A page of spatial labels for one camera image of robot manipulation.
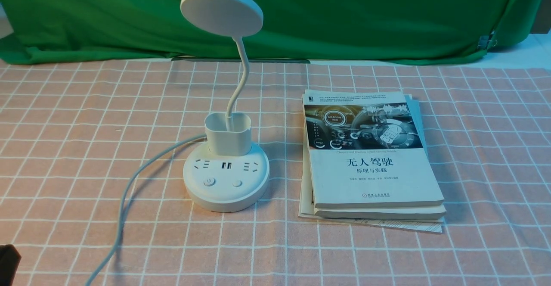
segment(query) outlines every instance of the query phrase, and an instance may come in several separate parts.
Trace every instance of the white cable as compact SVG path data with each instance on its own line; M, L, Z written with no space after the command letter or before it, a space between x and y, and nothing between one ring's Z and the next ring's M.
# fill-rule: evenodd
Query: white cable
M241 76L241 80L239 81L238 87L234 91L234 94L230 98L230 102L228 103L228 109L226 109L226 131L233 131L234 130L234 121L232 119L232 111L234 109L235 102L238 99L239 94L243 90L243 87L247 83L248 79L248 73L249 73L249 67L248 67L248 58L247 53L245 52L245 45L243 44L242 38L233 38L235 43L238 46L239 51L239 57L241 58L241 62L243 64L243 75Z
M138 175L143 171L145 170L145 168L147 168L149 165L151 165L153 162L157 161L160 157L166 155L167 153L177 149L178 147L180 146L183 146L187 143L190 143L190 142L193 142L193 141L196 141L198 139L201 139L205 137L205 134L201 134L201 135L197 135L196 137L190 137L188 139L185 139L181 142L177 142L175 143L174 145L172 145L171 147L168 147L167 149L163 150L162 152L160 152L159 154L157 154L157 156L154 156L153 158L149 159L149 161L147 161L145 164L143 164L142 166L140 166L140 168L138 168L138 170L134 173L134 175L132 175L132 177L130 178L130 180L128 180L128 184L126 185L126 188L124 189L124 192L122 194L122 198L121 198L121 204L120 204L120 207L118 208L118 222L117 222L117 238L115 239L115 242L113 243L113 247L111 248L111 250L109 251L108 255L105 257L105 259L100 263L100 265L98 266L98 268L96 268L96 270L94 270L94 272L92 272L92 274L90 275L90 278L88 279L88 281L86 282L86 286L90 286L92 284L92 282L94 282L95 278L98 276L98 274L102 271L102 269L104 268L104 266L109 262L109 260L113 257L113 255L115 254L115 251L117 250L117 247L118 245L120 245L121 243L121 239L122 239L122 229L124 227L124 221L126 220L126 215L128 214L128 210L126 212L126 214L124 214L123 216L123 213L124 213L124 200L126 199L126 195L128 194L128 190L130 190L130 186L132 186L132 182L134 182L134 180L136 179L136 177L138 177Z

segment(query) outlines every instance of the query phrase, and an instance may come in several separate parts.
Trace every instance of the power button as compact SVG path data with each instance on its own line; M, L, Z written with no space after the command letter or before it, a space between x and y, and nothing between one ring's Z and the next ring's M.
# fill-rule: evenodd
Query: power button
M205 186L210 187L214 184L214 178L209 177L209 178L205 179L203 181L203 183L205 184Z

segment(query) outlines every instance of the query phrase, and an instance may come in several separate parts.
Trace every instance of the round lamp head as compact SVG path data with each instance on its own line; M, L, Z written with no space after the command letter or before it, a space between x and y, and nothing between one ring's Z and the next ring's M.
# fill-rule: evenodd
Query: round lamp head
M182 0L180 10L195 27L234 38L256 34L264 20L253 0Z

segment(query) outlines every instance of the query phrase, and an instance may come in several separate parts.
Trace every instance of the power socket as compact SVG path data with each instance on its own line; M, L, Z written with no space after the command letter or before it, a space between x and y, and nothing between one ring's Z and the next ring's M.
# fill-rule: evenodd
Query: power socket
M187 192L199 206L218 212L250 207L268 188L269 161L256 143L244 156L218 156L206 143L187 157L183 179Z

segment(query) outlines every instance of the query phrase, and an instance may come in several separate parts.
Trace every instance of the power cord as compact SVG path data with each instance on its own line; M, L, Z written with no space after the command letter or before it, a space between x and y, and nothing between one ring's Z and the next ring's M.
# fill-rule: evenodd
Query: power cord
M162 156L166 155L167 153L177 149L178 147L181 147L181 146L186 145L187 143L191 143L193 141L197 141L201 138L204 138L205 136L206 136L205 134L201 134L201 135L197 135L196 137L190 137L190 138L185 139L181 142L175 143L171 147L168 147L167 149L163 150L162 152L160 152L159 154L157 154L153 158L149 159L149 161L147 161L145 164L140 166L140 168L138 168L138 170L134 173L134 175L132 175L130 180L128 180L128 184L126 185L126 188L124 189L124 192L122 194L120 207L118 208L117 237L116 237L115 242L113 243L113 247L109 251L108 255L100 263L98 268L96 268L96 270L94 270L94 272L92 272L92 274L90 275L90 278L86 282L86 286L90 286L92 284L92 282L94 282L95 278L102 271L102 269L106 266L106 264L109 262L109 260L113 257L113 255L115 254L115 251L117 250L118 245L120 245L120 243L121 243L122 229L124 227L124 221L126 220L126 216L123 216L124 215L124 201L126 200L126 195L128 194L128 190L130 190L130 186L132 186L132 183L134 182L136 177L138 177L138 175L143 170L145 170L145 168L147 168L149 165L151 165L153 162L159 160L160 157L162 157Z

